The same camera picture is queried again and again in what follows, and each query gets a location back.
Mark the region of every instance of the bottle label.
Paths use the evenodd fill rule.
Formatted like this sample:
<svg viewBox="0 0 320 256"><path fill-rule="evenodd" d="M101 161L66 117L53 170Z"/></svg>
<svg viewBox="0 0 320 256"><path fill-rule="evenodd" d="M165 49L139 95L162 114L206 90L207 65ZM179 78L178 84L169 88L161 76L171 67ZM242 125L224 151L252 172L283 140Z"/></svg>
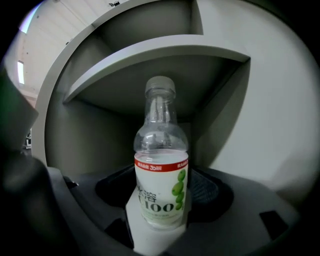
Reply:
<svg viewBox="0 0 320 256"><path fill-rule="evenodd" d="M158 225L170 225L183 215L188 183L188 158L169 164L134 159L136 189L142 216Z"/></svg>

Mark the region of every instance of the gray shelf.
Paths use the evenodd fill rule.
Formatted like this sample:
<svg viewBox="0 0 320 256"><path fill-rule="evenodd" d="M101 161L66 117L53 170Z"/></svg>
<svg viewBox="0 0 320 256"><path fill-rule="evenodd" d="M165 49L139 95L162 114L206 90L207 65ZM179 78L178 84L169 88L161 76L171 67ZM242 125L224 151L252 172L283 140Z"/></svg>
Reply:
<svg viewBox="0 0 320 256"><path fill-rule="evenodd" d="M249 56L225 40L203 35L170 35L145 40L104 58L70 87L72 99L124 114L144 112L149 78L169 76L176 86L180 117L192 115L200 102Z"/></svg>

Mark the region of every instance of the white wall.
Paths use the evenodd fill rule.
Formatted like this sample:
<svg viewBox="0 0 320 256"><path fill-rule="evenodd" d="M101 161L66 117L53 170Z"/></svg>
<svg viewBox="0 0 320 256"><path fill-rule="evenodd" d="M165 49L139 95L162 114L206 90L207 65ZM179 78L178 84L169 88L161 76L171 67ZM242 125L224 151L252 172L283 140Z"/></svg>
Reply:
<svg viewBox="0 0 320 256"><path fill-rule="evenodd" d="M24 82L38 94L55 59L80 31L112 9L105 0L44 1L37 9L22 47Z"/></svg>
<svg viewBox="0 0 320 256"><path fill-rule="evenodd" d="M204 35L243 45L251 61L247 83L234 81L207 132L194 134L196 163L259 181L299 206L319 175L319 67L300 38L263 9L232 0L198 5Z"/></svg>
<svg viewBox="0 0 320 256"><path fill-rule="evenodd" d="M26 34L18 30L13 39L9 49L4 56L4 66L7 70L8 77L20 93L28 100L28 102L35 107L38 92L27 84L19 82L18 77L18 61L23 62L24 43L26 41Z"/></svg>

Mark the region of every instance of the clear plastic bottle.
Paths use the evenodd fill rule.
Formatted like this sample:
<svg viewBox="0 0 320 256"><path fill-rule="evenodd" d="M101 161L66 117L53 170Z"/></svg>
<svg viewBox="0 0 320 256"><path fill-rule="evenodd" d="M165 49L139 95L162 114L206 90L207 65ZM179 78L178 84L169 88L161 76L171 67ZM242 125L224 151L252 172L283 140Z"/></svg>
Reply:
<svg viewBox="0 0 320 256"><path fill-rule="evenodd" d="M177 124L174 82L151 78L145 88L144 124L134 139L135 173L141 214L155 230L182 221L188 182L188 140Z"/></svg>

